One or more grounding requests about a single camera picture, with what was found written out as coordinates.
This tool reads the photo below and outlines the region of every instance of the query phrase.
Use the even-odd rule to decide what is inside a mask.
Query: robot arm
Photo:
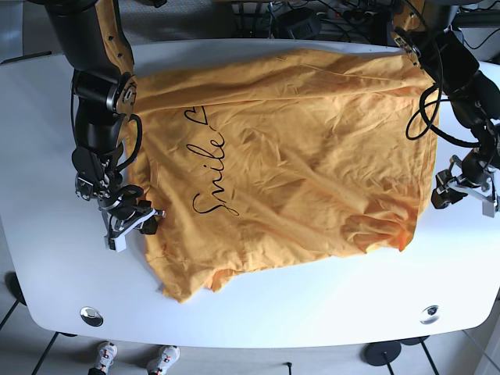
[[[410,59],[416,65],[420,64],[437,82],[434,89],[427,92],[427,96],[441,85],[443,93],[448,96],[447,100],[452,104],[455,117],[477,139],[474,143],[460,141],[429,126],[432,121],[429,121],[423,109],[427,97],[421,100],[420,114],[427,123],[427,129],[454,145],[471,148],[464,160],[454,155],[450,167],[436,175],[437,187],[431,198],[434,208],[444,209],[472,195],[482,201],[483,214],[493,217],[499,209],[494,169],[500,168],[500,131],[491,120],[500,119],[500,90],[483,75],[479,70],[479,62],[450,28],[458,5],[471,2],[475,1],[427,0],[421,12],[423,20],[413,29],[396,27],[395,40],[410,54]],[[452,174],[454,166],[462,170],[456,177]],[[489,191],[489,194],[482,195],[476,190],[479,188],[482,192]]]
[[[98,201],[108,228],[106,244],[122,251],[126,248],[125,234],[133,229],[154,234],[155,216],[164,212],[153,209],[149,201],[139,201],[143,195],[140,187],[122,186],[120,172],[137,157],[142,125],[132,113],[137,88],[134,58],[120,25],[118,2],[34,2],[45,6],[66,58],[75,69],[72,94],[78,97],[78,110],[73,122],[76,149],[72,160],[77,170],[77,195]],[[130,158],[119,164],[123,154],[120,129],[130,120],[137,123],[137,143]]]

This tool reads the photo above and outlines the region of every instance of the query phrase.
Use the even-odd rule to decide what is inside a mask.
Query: round base
[[[422,337],[414,337],[414,338],[405,338],[404,340],[398,340],[398,341],[406,346],[414,346],[414,345],[420,344],[420,340],[425,341],[428,338],[429,338],[429,336],[422,336]]]
[[[19,285],[15,272],[9,272],[5,275],[5,283],[7,284],[7,289],[9,289],[10,294],[26,306],[26,300],[24,299],[23,291],[21,291],[21,286]]]
[[[401,353],[401,343],[399,341],[384,341],[368,344],[364,355],[365,361],[369,365],[386,366],[398,358],[399,353]]]

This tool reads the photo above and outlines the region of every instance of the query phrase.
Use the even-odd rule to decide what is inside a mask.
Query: person's foot
[[[116,354],[118,354],[118,348],[112,342],[106,341],[97,347],[97,352],[94,368],[101,370],[103,373],[108,373],[109,367],[113,364]]]
[[[159,356],[149,361],[146,370],[149,374],[163,375],[180,357],[180,349],[177,346],[162,346]]]

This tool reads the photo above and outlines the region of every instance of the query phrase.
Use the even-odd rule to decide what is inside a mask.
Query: white table
[[[138,75],[212,66],[293,48],[395,54],[398,50],[315,41],[179,41],[134,48]],[[500,84],[500,67],[482,64]],[[0,215],[30,313],[48,330],[147,343],[222,348],[345,345],[475,327],[500,286],[498,223],[464,199],[430,207],[403,253],[331,258],[235,277],[222,291],[202,290],[184,305],[161,294],[144,259],[144,240],[105,250],[96,202],[74,194],[70,78],[63,56],[0,66]],[[447,104],[441,127],[471,139]],[[436,170],[456,153],[438,142]],[[420,322],[439,305],[441,318]],[[84,306],[104,317],[80,318]]]

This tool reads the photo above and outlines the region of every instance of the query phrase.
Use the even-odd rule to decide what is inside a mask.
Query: yellow shirt
[[[403,250],[436,148],[405,127],[431,85],[403,55],[313,50],[141,78],[129,181],[166,210],[146,236],[164,293],[184,302],[239,273]],[[410,133],[424,127],[418,116]],[[135,137],[131,122],[128,150]]]

